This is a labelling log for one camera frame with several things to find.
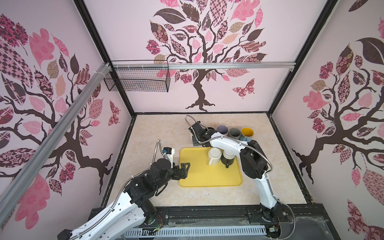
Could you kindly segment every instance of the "white mug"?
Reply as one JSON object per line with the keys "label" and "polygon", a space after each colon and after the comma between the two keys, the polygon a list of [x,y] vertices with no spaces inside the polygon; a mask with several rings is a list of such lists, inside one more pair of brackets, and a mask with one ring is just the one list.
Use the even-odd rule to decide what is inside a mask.
{"label": "white mug", "polygon": [[209,156],[209,166],[212,166],[212,164],[218,164],[220,162],[221,158],[221,150],[213,147],[208,151],[208,156]]}

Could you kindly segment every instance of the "black wire basket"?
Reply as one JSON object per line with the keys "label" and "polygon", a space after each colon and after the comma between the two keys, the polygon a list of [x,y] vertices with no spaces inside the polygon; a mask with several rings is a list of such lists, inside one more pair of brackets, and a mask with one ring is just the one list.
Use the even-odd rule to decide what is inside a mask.
{"label": "black wire basket", "polygon": [[168,92],[170,83],[168,61],[126,60],[112,62],[113,70],[104,78],[109,91],[118,91],[116,82],[120,81],[124,91]]}

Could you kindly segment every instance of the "wall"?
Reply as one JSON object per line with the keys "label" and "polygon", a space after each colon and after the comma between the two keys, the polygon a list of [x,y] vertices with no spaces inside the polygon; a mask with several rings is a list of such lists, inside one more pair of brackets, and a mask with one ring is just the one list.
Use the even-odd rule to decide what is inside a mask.
{"label": "wall", "polygon": [[[171,64],[294,61],[325,2],[92,0],[86,4],[112,60],[167,59]],[[171,71],[168,93],[127,94],[136,112],[267,111],[286,73],[287,69],[210,69],[197,71],[194,78],[194,70]]]}
{"label": "wall", "polygon": [[340,1],[273,115],[341,239],[384,236],[382,9]]}
{"label": "wall", "polygon": [[[71,0],[11,1],[0,19],[0,193],[103,63]],[[130,117],[102,82],[1,226],[56,239],[99,207]]]}

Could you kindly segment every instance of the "cup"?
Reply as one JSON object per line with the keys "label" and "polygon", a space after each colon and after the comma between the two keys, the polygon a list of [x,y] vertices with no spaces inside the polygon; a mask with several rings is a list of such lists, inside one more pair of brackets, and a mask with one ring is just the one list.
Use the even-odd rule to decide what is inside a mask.
{"label": "cup", "polygon": [[235,161],[235,155],[224,150],[223,155],[221,156],[221,162],[225,164],[225,168],[228,168],[229,165],[232,165]]}
{"label": "cup", "polygon": [[218,164],[221,158],[221,150],[216,147],[213,147],[208,151],[208,156],[209,156],[209,162],[208,162],[209,166],[212,166],[212,164]]}
{"label": "cup", "polygon": [[226,125],[219,125],[217,126],[216,130],[221,133],[222,135],[227,136],[228,135],[228,127]]}
{"label": "cup", "polygon": [[237,128],[231,128],[230,130],[229,130],[229,132],[228,132],[228,136],[230,137],[230,138],[233,138],[233,139],[236,139],[236,140],[239,140],[239,138],[240,138],[240,134],[241,134],[241,132],[240,132],[240,130],[239,129],[237,129]]}
{"label": "cup", "polygon": [[246,141],[250,142],[253,137],[253,130],[249,127],[244,127],[241,129],[241,134],[240,134],[240,141]]}

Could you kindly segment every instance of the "yellow tray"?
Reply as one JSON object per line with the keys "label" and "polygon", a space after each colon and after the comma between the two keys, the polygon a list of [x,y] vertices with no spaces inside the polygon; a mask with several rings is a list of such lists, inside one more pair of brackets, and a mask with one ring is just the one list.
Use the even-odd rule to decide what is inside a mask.
{"label": "yellow tray", "polygon": [[188,177],[179,180],[181,187],[227,187],[242,184],[237,158],[229,168],[221,163],[208,165],[210,147],[185,147],[180,151],[180,163],[190,163]]}

